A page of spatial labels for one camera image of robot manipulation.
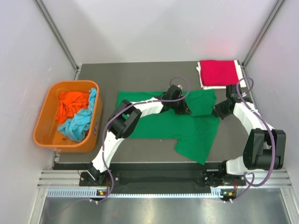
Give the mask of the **green t shirt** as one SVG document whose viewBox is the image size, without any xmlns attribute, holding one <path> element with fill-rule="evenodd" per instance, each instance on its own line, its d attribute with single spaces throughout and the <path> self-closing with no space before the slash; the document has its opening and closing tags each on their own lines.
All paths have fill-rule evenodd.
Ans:
<svg viewBox="0 0 299 224">
<path fill-rule="evenodd" d="M 185 100 L 192 112 L 190 115 L 177 115 L 170 109 L 143 117 L 130 138 L 176 139 L 177 153 L 204 165 L 220 123 L 220 118 L 212 115 L 217 97 L 214 90 L 195 90 Z"/>
</svg>

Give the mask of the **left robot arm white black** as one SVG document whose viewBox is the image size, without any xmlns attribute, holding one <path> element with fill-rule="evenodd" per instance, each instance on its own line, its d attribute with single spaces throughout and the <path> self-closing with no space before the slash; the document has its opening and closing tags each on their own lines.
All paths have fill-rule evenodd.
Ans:
<svg viewBox="0 0 299 224">
<path fill-rule="evenodd" d="M 147 100 L 139 102 L 123 100 L 104 128 L 99 153 L 87 167 L 90 180 L 96 185 L 105 182 L 112 157 L 119 145 L 133 133 L 141 118 L 161 114 L 170 109 L 177 115 L 191 114 L 185 97 L 181 86 L 172 84 L 163 94 Z"/>
</svg>

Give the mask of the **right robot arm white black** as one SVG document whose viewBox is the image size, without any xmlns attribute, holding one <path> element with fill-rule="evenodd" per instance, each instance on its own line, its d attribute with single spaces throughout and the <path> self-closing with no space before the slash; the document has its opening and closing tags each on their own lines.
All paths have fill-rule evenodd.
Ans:
<svg viewBox="0 0 299 224">
<path fill-rule="evenodd" d="M 213 108 L 212 114 L 221 119 L 234 115 L 245 128 L 248 139 L 242 156 L 223 161 L 217 171 L 203 172 L 205 184 L 211 187 L 243 181 L 244 174 L 254 171 L 279 170 L 284 164 L 286 133 L 265 122 L 252 100 L 240 94 L 240 87 L 227 86 L 227 99 Z"/>
</svg>

